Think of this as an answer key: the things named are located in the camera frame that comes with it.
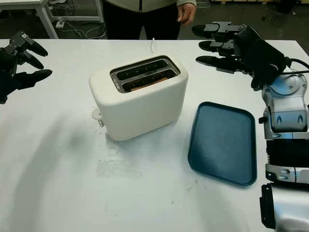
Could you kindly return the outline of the person left hand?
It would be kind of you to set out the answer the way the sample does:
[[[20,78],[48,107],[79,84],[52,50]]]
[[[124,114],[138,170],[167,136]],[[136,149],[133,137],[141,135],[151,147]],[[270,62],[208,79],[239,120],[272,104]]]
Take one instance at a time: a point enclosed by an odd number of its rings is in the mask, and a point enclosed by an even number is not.
[[[178,6],[178,17],[177,21],[180,22],[182,26],[187,26],[193,22],[196,13],[196,7],[194,4],[185,3]]]

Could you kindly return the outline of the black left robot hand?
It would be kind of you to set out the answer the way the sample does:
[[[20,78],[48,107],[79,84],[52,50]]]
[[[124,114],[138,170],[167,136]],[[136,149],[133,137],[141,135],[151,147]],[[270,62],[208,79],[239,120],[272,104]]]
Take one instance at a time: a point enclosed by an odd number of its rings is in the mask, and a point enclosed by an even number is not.
[[[16,90],[31,88],[37,82],[52,74],[29,51],[46,57],[48,52],[24,31],[19,31],[9,39],[6,47],[0,48],[0,103],[5,104],[8,96]],[[33,73],[17,72],[17,66],[28,63],[38,70]]]

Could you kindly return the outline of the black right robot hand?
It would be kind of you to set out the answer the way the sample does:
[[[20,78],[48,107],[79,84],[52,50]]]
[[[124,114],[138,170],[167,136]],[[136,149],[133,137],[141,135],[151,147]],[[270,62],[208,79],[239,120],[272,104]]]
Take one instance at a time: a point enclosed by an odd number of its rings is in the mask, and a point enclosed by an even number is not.
[[[282,69],[283,54],[250,26],[214,21],[193,26],[192,32],[204,38],[198,44],[200,49],[218,54],[217,57],[199,56],[196,62],[226,73],[248,74],[255,91],[272,84]]]

